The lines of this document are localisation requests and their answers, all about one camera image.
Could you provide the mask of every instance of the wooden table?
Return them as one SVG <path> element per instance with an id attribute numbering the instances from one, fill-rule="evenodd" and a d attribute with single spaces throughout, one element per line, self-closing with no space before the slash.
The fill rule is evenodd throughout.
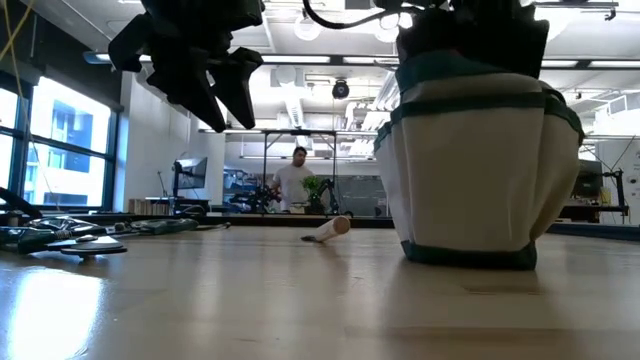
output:
<path id="1" fill-rule="evenodd" d="M 640 248 L 546 236 L 537 272 L 407 263 L 391 230 L 128 238 L 129 253 L 0 254 L 1 359 L 633 359 Z"/>

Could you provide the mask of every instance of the monitor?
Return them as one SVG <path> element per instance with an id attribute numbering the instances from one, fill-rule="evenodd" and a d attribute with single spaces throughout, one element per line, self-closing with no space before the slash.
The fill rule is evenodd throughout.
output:
<path id="1" fill-rule="evenodd" d="M 173 167 L 177 175 L 178 189 L 204 188 L 205 175 L 207 173 L 206 157 L 176 160 Z"/>
<path id="2" fill-rule="evenodd" d="M 600 190 L 602 186 L 602 163 L 580 160 L 580 173 L 573 187 L 572 195 L 577 198 L 601 201 Z"/>

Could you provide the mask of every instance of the green plant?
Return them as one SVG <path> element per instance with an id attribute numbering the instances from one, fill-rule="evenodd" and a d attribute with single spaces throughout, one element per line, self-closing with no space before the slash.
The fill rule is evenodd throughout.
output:
<path id="1" fill-rule="evenodd" d="M 320 184 L 322 182 L 316 176 L 307 176 L 302 180 L 302 187 L 309 194 L 309 206 L 306 208 L 307 214 L 322 215 L 324 214 L 324 205 L 320 201 Z"/>
<path id="2" fill-rule="evenodd" d="M 318 195 L 320 189 L 320 179 L 317 176 L 307 176 L 302 180 L 302 188 L 307 191 L 309 197 Z"/>

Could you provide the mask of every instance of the white bag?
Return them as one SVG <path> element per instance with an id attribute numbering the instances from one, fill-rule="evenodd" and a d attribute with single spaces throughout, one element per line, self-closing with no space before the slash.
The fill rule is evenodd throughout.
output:
<path id="1" fill-rule="evenodd" d="M 412 261 L 533 269 L 573 189 L 580 121 L 548 85 L 447 52 L 396 73 L 376 157 Z"/>

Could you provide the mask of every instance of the teal trim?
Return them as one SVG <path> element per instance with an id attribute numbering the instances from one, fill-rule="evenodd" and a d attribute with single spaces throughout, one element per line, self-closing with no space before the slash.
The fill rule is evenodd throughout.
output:
<path id="1" fill-rule="evenodd" d="M 518 251 L 464 251 L 421 246 L 409 240 L 401 243 L 409 261 L 475 269 L 534 270 L 538 252 L 534 242 Z"/>
<path id="2" fill-rule="evenodd" d="M 558 96 L 558 92 L 548 89 L 541 93 L 476 96 L 401 104 L 391 112 L 391 121 L 385 123 L 378 130 L 378 136 L 373 143 L 374 153 L 378 151 L 382 141 L 391 134 L 393 126 L 399 124 L 404 118 L 498 108 L 544 108 L 545 115 L 554 115 L 566 120 L 569 126 L 578 133 L 579 145 L 582 145 L 585 134 L 582 130 L 580 117 L 563 103 L 562 95 L 560 95 L 561 100 L 554 96 Z"/>
<path id="3" fill-rule="evenodd" d="M 507 72 L 507 70 L 469 60 L 451 51 L 443 50 L 424 53 L 408 59 L 398 67 L 396 80 L 402 94 L 425 81 Z"/>
<path id="4" fill-rule="evenodd" d="M 582 130 L 582 122 L 580 121 L 580 117 L 578 116 L 578 114 L 576 114 L 575 111 L 573 111 L 563 103 L 564 98 L 562 98 L 562 95 L 560 96 L 562 100 L 558 100 L 557 98 L 552 96 L 556 95 L 557 91 L 545 90 L 545 93 L 547 97 L 544 107 L 545 115 L 554 115 L 566 120 L 569 123 L 569 126 L 571 126 L 571 128 L 578 133 L 578 144 L 582 145 L 582 141 L 584 140 L 585 135 L 584 130 Z"/>
<path id="5" fill-rule="evenodd" d="M 411 116 L 446 114 L 467 110 L 484 110 L 498 108 L 544 108 L 545 95 L 543 93 L 500 94 L 491 96 L 472 96 L 464 98 L 421 101 L 401 104 L 391 112 L 391 121 L 378 130 L 374 141 L 374 152 L 380 148 L 380 143 L 391 134 L 393 126 L 402 119 Z"/>

